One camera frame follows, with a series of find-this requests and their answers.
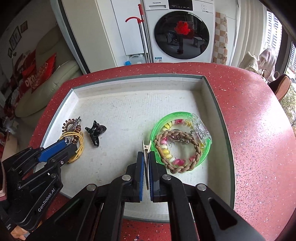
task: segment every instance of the pink towel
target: pink towel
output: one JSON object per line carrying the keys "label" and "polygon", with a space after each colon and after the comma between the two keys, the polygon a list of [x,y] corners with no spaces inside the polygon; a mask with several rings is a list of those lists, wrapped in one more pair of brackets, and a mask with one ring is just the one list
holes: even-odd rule
{"label": "pink towel", "polygon": [[258,60],[259,69],[265,69],[264,77],[268,82],[275,80],[274,68],[276,65],[276,54],[272,48],[265,49],[260,55]]}

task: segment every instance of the red pillow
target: red pillow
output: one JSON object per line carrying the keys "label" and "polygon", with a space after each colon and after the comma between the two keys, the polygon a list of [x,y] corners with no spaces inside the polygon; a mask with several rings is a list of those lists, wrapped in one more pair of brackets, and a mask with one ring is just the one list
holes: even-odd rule
{"label": "red pillow", "polygon": [[49,79],[54,71],[54,63],[57,54],[54,53],[46,62],[38,69],[35,82],[32,84],[32,93],[45,81]]}
{"label": "red pillow", "polygon": [[30,89],[36,79],[36,64],[32,64],[29,68],[22,72],[23,81],[19,87],[19,97],[22,96]]}

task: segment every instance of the red speckled countertop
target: red speckled countertop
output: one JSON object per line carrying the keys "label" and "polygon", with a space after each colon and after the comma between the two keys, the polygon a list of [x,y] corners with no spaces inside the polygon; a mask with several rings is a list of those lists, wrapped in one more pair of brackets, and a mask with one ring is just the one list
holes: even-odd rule
{"label": "red speckled countertop", "polygon": [[[275,240],[296,202],[296,140],[271,89],[255,73],[206,63],[139,64],[98,71],[67,81],[46,107],[31,146],[40,146],[60,103],[72,87],[141,74],[204,75],[218,100],[229,132],[235,167],[234,209],[267,241]],[[48,216],[67,202],[56,198]],[[170,240],[169,224],[124,220],[122,241]]]}

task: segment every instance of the mop handle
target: mop handle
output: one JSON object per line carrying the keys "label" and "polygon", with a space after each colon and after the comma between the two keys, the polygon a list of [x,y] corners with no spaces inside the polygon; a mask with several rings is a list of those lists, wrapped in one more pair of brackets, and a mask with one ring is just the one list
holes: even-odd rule
{"label": "mop handle", "polygon": [[144,51],[144,56],[145,56],[145,60],[146,63],[148,63],[148,58],[146,56],[146,47],[145,47],[145,40],[144,40],[144,36],[143,36],[143,31],[142,31],[142,27],[141,27],[141,23],[144,20],[139,19],[138,17],[129,17],[128,19],[126,19],[126,22],[129,21],[130,19],[135,18],[138,21],[138,25],[139,25],[139,31],[140,31],[140,35],[141,35],[141,41],[142,41],[142,46],[143,46],[143,51]]}
{"label": "mop handle", "polygon": [[147,54],[147,57],[146,58],[149,60],[149,63],[153,63],[150,38],[148,36],[149,34],[147,33],[146,26],[145,26],[144,12],[143,12],[142,5],[141,4],[138,4],[138,8],[139,8],[139,12],[140,12],[142,23],[143,23],[143,29],[144,29],[144,35],[143,35],[143,37],[145,37],[146,44],[147,44],[147,53],[145,53],[145,55]]}

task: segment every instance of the red hook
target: red hook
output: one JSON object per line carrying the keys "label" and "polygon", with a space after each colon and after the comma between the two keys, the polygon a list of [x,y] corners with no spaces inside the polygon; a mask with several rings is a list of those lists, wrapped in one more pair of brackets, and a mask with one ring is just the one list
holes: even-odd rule
{"label": "red hook", "polygon": [[143,22],[143,20],[139,19],[138,17],[129,17],[126,22],[132,18],[135,18],[138,21],[138,24],[140,24],[141,22]]}

